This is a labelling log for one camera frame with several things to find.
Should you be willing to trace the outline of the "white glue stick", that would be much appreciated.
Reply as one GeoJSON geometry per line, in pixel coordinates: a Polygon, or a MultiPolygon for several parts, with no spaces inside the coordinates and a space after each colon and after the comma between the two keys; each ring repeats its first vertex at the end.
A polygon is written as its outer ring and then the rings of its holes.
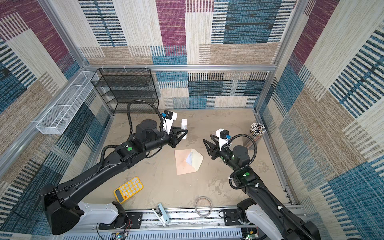
{"type": "Polygon", "coordinates": [[[186,130],[187,129],[187,123],[188,123],[187,119],[182,119],[181,123],[182,123],[182,129],[186,130]]]}

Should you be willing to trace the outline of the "white letter with green border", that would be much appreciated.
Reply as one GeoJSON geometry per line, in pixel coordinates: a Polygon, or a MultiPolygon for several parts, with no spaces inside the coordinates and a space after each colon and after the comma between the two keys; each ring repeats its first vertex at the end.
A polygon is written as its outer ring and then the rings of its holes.
{"type": "Polygon", "coordinates": [[[190,152],[186,158],[186,163],[189,164],[190,166],[193,165],[193,152],[190,152]]]}

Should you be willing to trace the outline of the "pink envelope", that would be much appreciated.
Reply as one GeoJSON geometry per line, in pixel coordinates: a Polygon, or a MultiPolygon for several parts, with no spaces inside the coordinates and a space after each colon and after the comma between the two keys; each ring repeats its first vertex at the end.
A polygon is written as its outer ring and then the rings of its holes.
{"type": "Polygon", "coordinates": [[[199,170],[204,156],[195,149],[176,150],[175,161],[177,175],[195,173],[199,170]]]}

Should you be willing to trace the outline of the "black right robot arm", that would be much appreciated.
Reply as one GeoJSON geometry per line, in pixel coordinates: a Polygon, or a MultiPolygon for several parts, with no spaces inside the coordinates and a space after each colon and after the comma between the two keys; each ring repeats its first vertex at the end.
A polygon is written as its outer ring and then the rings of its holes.
{"type": "Polygon", "coordinates": [[[242,190],[248,199],[245,207],[240,208],[241,219],[258,227],[271,240],[319,240],[319,229],[311,221],[305,222],[289,210],[266,187],[251,165],[257,156],[257,144],[252,137],[238,134],[233,137],[211,135],[211,140],[203,140],[209,156],[221,159],[232,169],[229,176],[230,187],[242,190]],[[254,146],[249,154],[242,145],[231,147],[233,140],[247,138],[254,146]]]}

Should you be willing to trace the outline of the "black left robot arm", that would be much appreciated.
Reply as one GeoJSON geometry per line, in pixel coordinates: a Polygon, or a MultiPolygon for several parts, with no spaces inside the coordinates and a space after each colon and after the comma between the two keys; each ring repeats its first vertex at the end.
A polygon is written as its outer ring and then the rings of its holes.
{"type": "Polygon", "coordinates": [[[58,186],[47,185],[41,190],[44,212],[54,236],[62,235],[75,226],[104,224],[115,229],[125,229],[129,218],[120,202],[98,205],[87,204],[83,199],[112,177],[132,168],[140,161],[150,158],[151,151],[158,153],[163,146],[173,149],[180,143],[188,130],[174,127],[177,114],[149,104],[160,119],[143,120],[133,126],[130,107],[127,116],[130,133],[120,145],[108,145],[102,149],[100,162],[58,186]]]}

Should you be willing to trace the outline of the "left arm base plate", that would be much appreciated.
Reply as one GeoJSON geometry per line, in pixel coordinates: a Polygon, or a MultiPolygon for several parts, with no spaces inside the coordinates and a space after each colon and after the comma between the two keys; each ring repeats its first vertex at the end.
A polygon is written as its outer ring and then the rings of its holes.
{"type": "Polygon", "coordinates": [[[111,224],[99,224],[99,230],[128,230],[139,229],[142,223],[142,212],[120,214],[111,224]]]}

